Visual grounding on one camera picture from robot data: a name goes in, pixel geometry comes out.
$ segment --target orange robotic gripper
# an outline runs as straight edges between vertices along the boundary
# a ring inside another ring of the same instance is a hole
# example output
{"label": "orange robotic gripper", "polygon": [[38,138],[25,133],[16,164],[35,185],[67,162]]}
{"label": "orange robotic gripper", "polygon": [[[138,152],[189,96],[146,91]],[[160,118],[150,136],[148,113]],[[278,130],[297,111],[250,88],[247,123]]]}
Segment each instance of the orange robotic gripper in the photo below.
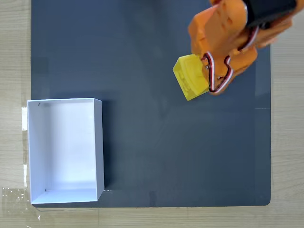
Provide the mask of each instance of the orange robotic gripper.
{"label": "orange robotic gripper", "polygon": [[[191,52],[202,63],[191,67],[201,67],[201,75],[197,71],[196,75],[187,75],[194,69],[187,69],[186,61],[173,69],[186,98],[190,100],[207,91],[213,95],[223,93],[255,61],[256,48],[271,44],[278,34],[291,27],[292,17],[304,8],[304,0],[293,1],[292,10],[267,23],[258,21],[249,26],[248,0],[211,0],[213,6],[195,15],[189,25]],[[208,89],[196,85],[202,76]]]}

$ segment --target yellow plastic toy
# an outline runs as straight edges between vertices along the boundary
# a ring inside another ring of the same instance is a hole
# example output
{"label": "yellow plastic toy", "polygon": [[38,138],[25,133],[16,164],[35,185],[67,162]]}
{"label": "yellow plastic toy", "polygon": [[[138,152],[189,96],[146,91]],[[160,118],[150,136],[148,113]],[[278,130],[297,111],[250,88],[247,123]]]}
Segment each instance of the yellow plastic toy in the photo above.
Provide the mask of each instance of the yellow plastic toy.
{"label": "yellow plastic toy", "polygon": [[209,91],[209,82],[202,73],[203,64],[197,55],[179,57],[173,72],[187,101]]}

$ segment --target open white box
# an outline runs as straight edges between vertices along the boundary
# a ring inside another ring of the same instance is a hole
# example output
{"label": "open white box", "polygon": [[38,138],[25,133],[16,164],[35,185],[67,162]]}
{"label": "open white box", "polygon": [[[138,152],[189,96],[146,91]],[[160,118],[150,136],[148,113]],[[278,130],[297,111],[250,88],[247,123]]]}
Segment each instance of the open white box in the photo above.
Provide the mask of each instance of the open white box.
{"label": "open white box", "polygon": [[28,101],[32,204],[98,201],[104,190],[101,101]]}

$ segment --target cable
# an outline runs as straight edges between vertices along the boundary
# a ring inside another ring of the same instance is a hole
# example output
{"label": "cable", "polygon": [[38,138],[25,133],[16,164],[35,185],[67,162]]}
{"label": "cable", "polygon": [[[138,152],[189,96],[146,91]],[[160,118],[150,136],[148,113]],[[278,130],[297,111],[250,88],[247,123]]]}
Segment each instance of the cable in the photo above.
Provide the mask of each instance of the cable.
{"label": "cable", "polygon": [[255,26],[253,29],[251,29],[248,41],[237,50],[241,51],[241,50],[244,50],[244,49],[248,48],[249,46],[251,46],[253,44],[253,42],[255,41],[255,39],[257,38],[258,31],[259,31],[259,26]]}
{"label": "cable", "polygon": [[[243,49],[248,48],[249,46],[251,46],[256,37],[257,34],[259,32],[259,26],[254,27],[249,34],[249,38],[248,41],[238,49],[238,51],[242,51]],[[201,60],[208,60],[208,69],[209,69],[209,91],[214,93],[214,94],[218,94],[220,93],[225,86],[230,82],[230,80],[232,79],[233,76],[233,72],[234,70],[231,68],[230,66],[230,61],[231,61],[231,57],[227,56],[224,60],[225,65],[228,68],[228,71],[226,73],[226,75],[224,76],[223,80],[220,82],[220,84],[217,86],[217,88],[215,88],[215,65],[214,65],[214,59],[211,55],[210,52],[207,52],[206,54],[204,54],[203,58]]]}
{"label": "cable", "polygon": [[220,84],[217,86],[217,88],[215,88],[214,84],[215,84],[215,75],[214,75],[214,60],[212,55],[210,54],[210,52],[207,52],[203,59],[207,59],[208,60],[208,64],[209,64],[209,91],[214,93],[214,94],[218,94],[220,93],[225,86],[229,83],[229,81],[232,79],[233,76],[233,69],[230,66],[230,61],[231,61],[231,57],[227,56],[225,58],[225,64],[228,68],[228,71],[226,73],[226,75],[224,76],[223,80],[220,82]]}

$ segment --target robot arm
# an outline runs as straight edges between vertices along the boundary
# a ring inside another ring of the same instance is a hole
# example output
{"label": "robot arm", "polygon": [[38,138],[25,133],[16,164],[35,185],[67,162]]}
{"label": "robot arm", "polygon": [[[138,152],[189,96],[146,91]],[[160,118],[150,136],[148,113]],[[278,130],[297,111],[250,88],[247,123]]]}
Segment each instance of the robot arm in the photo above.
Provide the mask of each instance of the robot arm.
{"label": "robot arm", "polygon": [[[214,95],[223,93],[229,83],[255,61],[256,48],[271,44],[277,35],[291,27],[292,17],[304,8],[304,0],[210,2],[213,7],[194,16],[189,34],[191,51],[199,57],[202,76]],[[182,77],[184,83],[188,79],[187,88],[194,91],[198,75]],[[189,97],[183,89],[188,100],[205,91],[202,88]]]}

